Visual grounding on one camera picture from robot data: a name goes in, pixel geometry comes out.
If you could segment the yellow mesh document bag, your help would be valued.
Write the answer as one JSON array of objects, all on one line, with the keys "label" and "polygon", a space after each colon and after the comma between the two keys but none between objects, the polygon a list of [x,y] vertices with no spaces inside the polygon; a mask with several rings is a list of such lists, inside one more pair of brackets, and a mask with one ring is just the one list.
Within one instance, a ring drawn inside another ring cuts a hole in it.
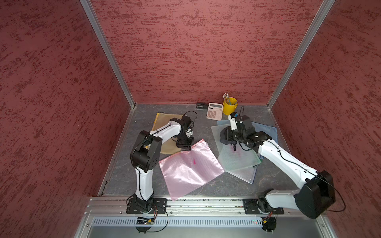
[{"label": "yellow mesh document bag", "polygon": [[[161,128],[165,128],[169,125],[169,120],[172,118],[180,119],[181,117],[182,115],[157,113],[152,131],[158,131]],[[170,132],[174,132],[174,129],[167,128],[159,133],[159,135],[164,136],[162,139],[161,154],[172,155],[181,151],[181,149],[176,146],[176,141],[173,141],[169,136]]]}]

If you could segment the pink mesh document bag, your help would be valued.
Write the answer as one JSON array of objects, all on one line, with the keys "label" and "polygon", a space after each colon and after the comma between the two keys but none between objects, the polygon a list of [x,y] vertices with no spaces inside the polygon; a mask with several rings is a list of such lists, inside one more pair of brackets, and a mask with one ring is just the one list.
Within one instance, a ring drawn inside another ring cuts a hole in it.
[{"label": "pink mesh document bag", "polygon": [[177,200],[225,172],[205,140],[159,162],[170,197]]}]

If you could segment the green mesh document bag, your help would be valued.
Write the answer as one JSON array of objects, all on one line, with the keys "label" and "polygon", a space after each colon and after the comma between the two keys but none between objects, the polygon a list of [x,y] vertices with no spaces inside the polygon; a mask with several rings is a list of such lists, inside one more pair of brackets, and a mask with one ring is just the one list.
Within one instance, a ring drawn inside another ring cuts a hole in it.
[{"label": "green mesh document bag", "polygon": [[241,169],[256,168],[262,161],[258,154],[253,150],[246,151],[238,143],[236,150],[234,146],[228,143],[227,145],[220,142],[220,133],[227,127],[227,125],[211,127],[217,150],[219,152],[218,161],[225,171],[232,172]]}]

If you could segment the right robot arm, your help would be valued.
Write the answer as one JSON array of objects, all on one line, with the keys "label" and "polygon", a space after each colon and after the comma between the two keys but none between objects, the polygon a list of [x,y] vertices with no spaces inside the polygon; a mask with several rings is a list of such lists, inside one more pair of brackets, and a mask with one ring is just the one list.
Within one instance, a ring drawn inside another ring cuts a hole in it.
[{"label": "right robot arm", "polygon": [[297,190],[270,189],[258,199],[250,201],[261,214],[271,216],[276,208],[295,209],[315,219],[336,202],[341,194],[334,187],[333,177],[327,171],[317,171],[284,150],[263,131],[256,131],[248,116],[232,113],[230,125],[220,134],[223,144],[244,145],[267,158],[283,171],[297,186]]}]

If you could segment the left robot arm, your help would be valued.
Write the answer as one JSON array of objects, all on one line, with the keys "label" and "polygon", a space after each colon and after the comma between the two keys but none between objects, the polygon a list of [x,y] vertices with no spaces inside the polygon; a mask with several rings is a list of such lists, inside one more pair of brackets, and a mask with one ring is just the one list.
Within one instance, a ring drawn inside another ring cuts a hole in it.
[{"label": "left robot arm", "polygon": [[180,119],[170,119],[157,130],[139,133],[130,160],[137,175],[137,190],[133,200],[144,213],[153,208],[152,172],[159,162],[162,145],[174,138],[179,149],[190,151],[194,140],[193,126],[190,117],[183,115]]}]

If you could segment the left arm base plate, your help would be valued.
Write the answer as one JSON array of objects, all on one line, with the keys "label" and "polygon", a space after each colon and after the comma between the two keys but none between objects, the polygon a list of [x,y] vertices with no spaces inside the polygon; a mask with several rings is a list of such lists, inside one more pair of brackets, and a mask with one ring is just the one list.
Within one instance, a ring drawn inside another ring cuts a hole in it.
[{"label": "left arm base plate", "polygon": [[130,198],[127,202],[127,214],[148,214],[148,215],[155,215],[155,214],[165,214],[166,207],[167,207],[167,199],[165,198],[153,198],[150,199],[147,202],[144,202],[143,200],[139,198]]}]

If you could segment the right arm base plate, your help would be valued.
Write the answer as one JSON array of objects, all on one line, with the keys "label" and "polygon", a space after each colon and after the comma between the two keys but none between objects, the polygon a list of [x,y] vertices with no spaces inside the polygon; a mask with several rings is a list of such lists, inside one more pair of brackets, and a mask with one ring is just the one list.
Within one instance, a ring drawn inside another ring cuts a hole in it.
[{"label": "right arm base plate", "polygon": [[244,199],[243,208],[246,215],[283,215],[283,208],[272,208],[264,199]]}]

